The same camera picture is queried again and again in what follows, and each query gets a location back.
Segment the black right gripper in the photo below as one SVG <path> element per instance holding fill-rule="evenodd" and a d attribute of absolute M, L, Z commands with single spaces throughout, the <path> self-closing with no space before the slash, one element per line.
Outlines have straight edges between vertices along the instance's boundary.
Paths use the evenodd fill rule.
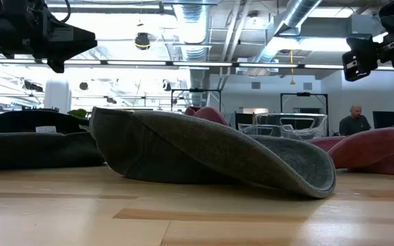
<path fill-rule="evenodd" d="M 348 38 L 350 51 L 342 55 L 346 81 L 367 77 L 373 70 L 394 70 L 394 34 L 386 34 L 381 42 L 369 39 Z"/>

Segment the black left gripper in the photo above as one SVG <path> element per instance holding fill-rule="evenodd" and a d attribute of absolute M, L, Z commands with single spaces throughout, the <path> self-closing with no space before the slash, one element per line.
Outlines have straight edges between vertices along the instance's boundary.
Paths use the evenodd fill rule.
<path fill-rule="evenodd" d="M 47 65 L 56 73 L 64 72 L 64 62 L 69 59 L 65 55 L 64 42 L 96 42 L 95 33 L 85 29 L 72 29 L 58 20 L 48 9 L 44 0 L 18 0 L 19 11 L 25 27 L 21 30 L 31 41 L 35 59 L 47 59 Z M 72 47 L 72 56 L 97 47 L 97 43 L 79 43 Z"/>

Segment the black cap with white label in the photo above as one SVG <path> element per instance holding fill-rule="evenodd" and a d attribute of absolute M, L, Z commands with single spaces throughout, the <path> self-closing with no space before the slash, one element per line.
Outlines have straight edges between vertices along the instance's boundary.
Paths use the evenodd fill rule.
<path fill-rule="evenodd" d="M 36 109 L 0 114 L 0 170 L 101 166 L 87 119 Z"/>

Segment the dark grey baseball cap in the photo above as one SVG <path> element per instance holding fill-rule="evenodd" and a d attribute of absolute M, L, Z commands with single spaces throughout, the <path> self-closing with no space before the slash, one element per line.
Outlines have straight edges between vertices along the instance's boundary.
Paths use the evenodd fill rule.
<path fill-rule="evenodd" d="M 330 155 L 307 141 L 246 135 L 193 116 L 95 107 L 90 133 L 107 165 L 134 180 L 245 182 L 318 199 L 336 185 Z"/>

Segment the black monitor on arm mount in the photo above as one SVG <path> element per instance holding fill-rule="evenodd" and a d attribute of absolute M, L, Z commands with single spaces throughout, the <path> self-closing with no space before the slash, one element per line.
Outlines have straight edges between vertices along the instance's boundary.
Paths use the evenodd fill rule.
<path fill-rule="evenodd" d="M 394 111 L 373 111 L 374 128 L 394 126 Z"/>

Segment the white column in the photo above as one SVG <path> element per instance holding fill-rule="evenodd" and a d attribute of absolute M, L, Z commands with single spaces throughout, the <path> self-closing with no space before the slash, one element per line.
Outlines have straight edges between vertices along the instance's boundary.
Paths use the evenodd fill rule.
<path fill-rule="evenodd" d="M 66 79 L 50 79 L 44 90 L 44 108 L 67 114 L 71 110 L 72 91 Z"/>

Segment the black ceiling dome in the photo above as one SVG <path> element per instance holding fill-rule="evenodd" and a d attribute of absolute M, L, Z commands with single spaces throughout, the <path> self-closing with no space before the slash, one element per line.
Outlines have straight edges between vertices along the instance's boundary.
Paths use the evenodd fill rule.
<path fill-rule="evenodd" d="M 139 32 L 135 37 L 134 44 L 139 50 L 148 50 L 150 48 L 150 39 L 148 33 Z"/>

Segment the person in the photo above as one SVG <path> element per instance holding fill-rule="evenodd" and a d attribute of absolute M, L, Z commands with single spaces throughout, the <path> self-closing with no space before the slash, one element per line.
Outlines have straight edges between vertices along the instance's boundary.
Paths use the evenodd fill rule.
<path fill-rule="evenodd" d="M 370 129 L 371 125 L 362 114 L 362 107 L 360 105 L 352 105 L 350 115 L 344 117 L 339 122 L 339 134 L 341 136 L 349 136 Z"/>

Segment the green leafy plant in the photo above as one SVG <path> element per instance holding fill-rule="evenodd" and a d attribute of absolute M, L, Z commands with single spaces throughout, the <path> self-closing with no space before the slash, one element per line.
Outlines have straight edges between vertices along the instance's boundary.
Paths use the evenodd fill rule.
<path fill-rule="evenodd" d="M 87 119 L 88 112 L 85 109 L 73 109 L 68 112 L 68 115 L 72 115 L 77 118 Z"/>

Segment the clear plastic bin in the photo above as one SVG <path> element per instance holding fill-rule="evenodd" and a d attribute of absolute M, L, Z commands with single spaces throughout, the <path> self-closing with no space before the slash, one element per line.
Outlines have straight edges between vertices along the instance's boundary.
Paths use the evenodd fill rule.
<path fill-rule="evenodd" d="M 251 124 L 240 123 L 239 131 L 247 135 L 310 140 L 328 135 L 328 116 L 310 113 L 259 113 Z"/>

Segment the long white light bar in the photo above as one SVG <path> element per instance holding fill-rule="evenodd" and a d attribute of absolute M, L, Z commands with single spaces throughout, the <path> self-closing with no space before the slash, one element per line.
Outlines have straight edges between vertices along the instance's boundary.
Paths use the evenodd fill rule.
<path fill-rule="evenodd" d="M 45 59 L 2 59 L 0 64 L 40 64 L 47 65 Z M 65 65 L 74 66 L 185 66 L 185 67 L 232 67 L 232 68 L 290 68 L 290 69 L 318 69 L 318 70 L 343 70 L 344 65 L 329 64 L 284 64 L 284 63 L 242 63 L 242 62 L 214 62 L 214 61 L 129 61 L 129 60 L 67 60 Z"/>

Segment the black rig frame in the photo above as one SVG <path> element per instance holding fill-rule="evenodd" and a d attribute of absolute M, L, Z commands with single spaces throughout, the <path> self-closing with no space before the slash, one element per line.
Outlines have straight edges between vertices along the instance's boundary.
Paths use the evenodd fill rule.
<path fill-rule="evenodd" d="M 283 102 L 283 96 L 285 95 L 290 95 L 290 96 L 297 96 L 297 97 L 310 97 L 314 96 L 318 99 L 318 96 L 323 96 L 325 98 L 325 103 L 320 101 L 322 104 L 325 105 L 326 108 L 326 115 L 329 114 L 329 107 L 328 107 L 328 94 L 316 94 L 316 93 L 310 93 L 310 92 L 296 92 L 296 93 L 280 93 L 280 112 L 284 113 L 284 104 Z M 330 136 L 330 130 L 329 130 L 329 122 L 327 122 L 327 127 L 326 127 L 326 136 Z"/>

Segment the silver ventilation duct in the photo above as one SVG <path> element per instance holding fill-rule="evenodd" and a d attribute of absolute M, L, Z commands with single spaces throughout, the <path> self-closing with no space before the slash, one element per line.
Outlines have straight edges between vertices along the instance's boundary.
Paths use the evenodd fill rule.
<path fill-rule="evenodd" d="M 208 32 L 209 7 L 206 5 L 175 5 L 174 12 L 178 20 L 179 40 L 183 60 L 186 62 L 206 62 L 208 60 L 209 48 Z M 208 89 L 209 75 L 202 69 L 191 69 L 189 71 L 190 89 Z M 205 106 L 207 92 L 190 92 L 190 105 Z"/>
<path fill-rule="evenodd" d="M 288 38 L 297 37 L 301 26 L 322 0 L 289 0 L 286 10 L 272 17 L 266 30 L 267 44 L 254 58 L 255 63 L 270 63 L 277 52 L 288 44 Z"/>

